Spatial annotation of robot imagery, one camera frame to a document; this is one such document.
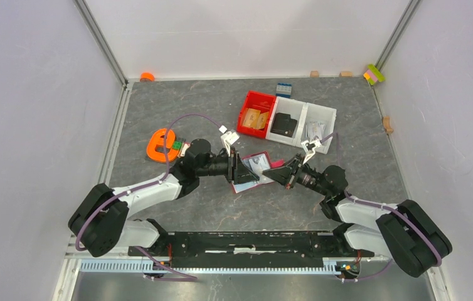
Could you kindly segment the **red leather card holder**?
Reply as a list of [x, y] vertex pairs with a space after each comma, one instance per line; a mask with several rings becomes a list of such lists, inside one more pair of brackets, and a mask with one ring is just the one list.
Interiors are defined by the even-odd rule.
[[243, 164], [252, 172], [259, 176], [259, 180], [246, 182], [243, 184], [232, 184], [233, 192], [235, 194], [242, 193], [257, 186], [273, 183], [274, 180], [264, 176], [263, 171], [282, 166], [285, 161], [283, 159], [271, 161], [267, 151], [259, 152], [257, 154], [249, 155], [242, 158]]

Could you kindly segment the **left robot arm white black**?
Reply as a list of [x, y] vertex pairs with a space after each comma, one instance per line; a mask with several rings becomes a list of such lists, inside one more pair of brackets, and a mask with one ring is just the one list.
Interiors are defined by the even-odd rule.
[[156, 225], [131, 217], [151, 206], [187, 196], [199, 187], [199, 179], [207, 176], [223, 176], [232, 184], [259, 179], [234, 147], [214, 154], [207, 140], [195, 139], [184, 156], [160, 176], [133, 186], [95, 185], [68, 222], [76, 236], [76, 250], [100, 257], [116, 246], [142, 246], [152, 255], [163, 254], [167, 238]]

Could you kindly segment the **wooden piece right edge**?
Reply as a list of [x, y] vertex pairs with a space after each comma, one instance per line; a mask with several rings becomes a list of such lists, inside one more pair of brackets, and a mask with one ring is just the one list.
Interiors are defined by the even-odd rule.
[[390, 119], [389, 116], [384, 116], [382, 118], [383, 128], [385, 130], [385, 133], [388, 134], [388, 135], [390, 135], [394, 132], [394, 129], [392, 128], [390, 121], [391, 121], [391, 119]]

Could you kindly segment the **colourful toy brick stack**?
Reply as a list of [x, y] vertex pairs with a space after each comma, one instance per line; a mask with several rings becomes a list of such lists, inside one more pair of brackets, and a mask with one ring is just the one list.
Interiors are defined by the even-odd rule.
[[363, 73], [363, 77], [371, 86], [386, 80], [385, 76], [373, 64], [367, 65], [367, 69]]

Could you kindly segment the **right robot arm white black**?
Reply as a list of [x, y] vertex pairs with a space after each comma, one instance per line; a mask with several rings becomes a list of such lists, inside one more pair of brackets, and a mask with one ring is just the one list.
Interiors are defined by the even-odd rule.
[[417, 202], [377, 203], [349, 194], [342, 167], [330, 165], [319, 172], [296, 155], [263, 175], [287, 189], [299, 184], [323, 195], [322, 212], [340, 224], [332, 245], [341, 256], [370, 251], [393, 260], [407, 275], [419, 277], [439, 267], [453, 251], [451, 241]]

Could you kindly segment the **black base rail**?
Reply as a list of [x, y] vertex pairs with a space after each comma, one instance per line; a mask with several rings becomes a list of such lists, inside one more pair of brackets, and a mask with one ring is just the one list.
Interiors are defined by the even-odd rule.
[[176, 231], [146, 248], [152, 256], [188, 258], [203, 253], [304, 253], [311, 257], [373, 256], [358, 251], [331, 231]]

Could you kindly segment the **small orange cap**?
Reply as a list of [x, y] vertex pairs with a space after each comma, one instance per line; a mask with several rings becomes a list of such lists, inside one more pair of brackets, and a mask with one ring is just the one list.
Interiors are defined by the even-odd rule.
[[143, 72], [141, 73], [139, 77], [140, 82], [153, 82], [154, 80], [155, 80], [155, 76], [149, 72]]

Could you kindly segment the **blue white small block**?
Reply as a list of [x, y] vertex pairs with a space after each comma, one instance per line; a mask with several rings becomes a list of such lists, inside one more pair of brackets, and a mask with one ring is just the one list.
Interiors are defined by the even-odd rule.
[[292, 94], [292, 85], [289, 83], [278, 83], [275, 94], [278, 97], [290, 98]]

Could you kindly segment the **black cards in white bin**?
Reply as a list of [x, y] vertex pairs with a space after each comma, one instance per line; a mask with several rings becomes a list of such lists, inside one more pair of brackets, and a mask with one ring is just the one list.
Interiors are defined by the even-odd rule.
[[293, 119], [290, 114], [285, 114], [282, 112], [276, 113], [270, 128], [270, 132], [292, 138], [297, 128], [297, 123], [298, 121]]

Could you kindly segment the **green toy brick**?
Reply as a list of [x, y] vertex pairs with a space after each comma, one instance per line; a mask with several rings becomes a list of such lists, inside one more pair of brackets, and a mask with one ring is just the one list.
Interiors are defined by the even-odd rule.
[[183, 146], [183, 143], [180, 141], [174, 141], [172, 144], [172, 149], [180, 150]]

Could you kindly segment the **wooden block at wall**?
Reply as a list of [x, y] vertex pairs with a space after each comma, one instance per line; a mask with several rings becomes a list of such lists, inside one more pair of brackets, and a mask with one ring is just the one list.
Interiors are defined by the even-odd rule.
[[319, 78], [320, 74], [317, 70], [312, 70], [309, 75], [311, 78]]
[[353, 73], [351, 71], [341, 71], [339, 73], [340, 77], [353, 77]]

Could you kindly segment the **silver cards in white bin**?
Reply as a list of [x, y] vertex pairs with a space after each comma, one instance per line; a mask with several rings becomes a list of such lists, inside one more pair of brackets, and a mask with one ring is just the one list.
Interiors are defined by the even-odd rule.
[[326, 136], [326, 124], [320, 121], [308, 121], [305, 124], [304, 137], [306, 140], [323, 141]]

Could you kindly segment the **red plastic bin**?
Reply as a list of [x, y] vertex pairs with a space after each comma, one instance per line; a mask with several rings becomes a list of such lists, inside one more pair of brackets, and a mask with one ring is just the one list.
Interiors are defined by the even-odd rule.
[[266, 139], [277, 98], [273, 95], [249, 91], [240, 110], [237, 131], [259, 139]]

